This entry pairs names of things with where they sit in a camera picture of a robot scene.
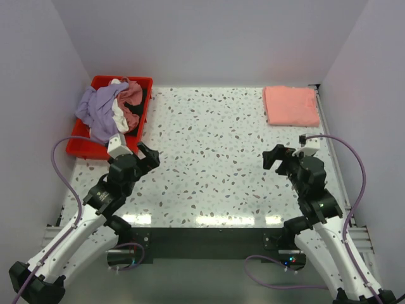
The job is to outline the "lavender t-shirt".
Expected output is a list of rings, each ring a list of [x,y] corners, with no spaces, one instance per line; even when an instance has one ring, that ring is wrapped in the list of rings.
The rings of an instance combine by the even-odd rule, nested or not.
[[[127,84],[110,84],[106,87],[85,89],[75,110],[75,116],[90,129],[90,138],[106,144],[110,137],[119,133],[113,120],[112,104]]]

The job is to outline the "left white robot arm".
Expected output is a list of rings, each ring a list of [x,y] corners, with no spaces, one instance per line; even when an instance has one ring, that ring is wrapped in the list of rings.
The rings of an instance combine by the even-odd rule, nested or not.
[[[135,183],[160,165],[159,153],[143,142],[137,148],[139,158],[119,140],[110,140],[108,172],[102,175],[84,199],[78,199],[78,211],[60,233],[28,262],[15,262],[9,269],[13,300],[28,303],[59,303],[65,294],[62,268],[85,240],[101,226],[115,235],[126,235],[132,226],[115,213],[132,194]]]

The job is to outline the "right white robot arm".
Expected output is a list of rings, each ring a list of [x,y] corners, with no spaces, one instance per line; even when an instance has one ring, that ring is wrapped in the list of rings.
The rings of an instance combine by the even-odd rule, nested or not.
[[[292,149],[282,144],[263,152],[263,168],[276,161],[278,175],[286,176],[297,193],[302,213],[283,224],[279,241],[304,252],[325,282],[334,303],[397,303],[362,260],[344,224],[344,213],[325,187],[327,173],[315,153],[319,145]]]

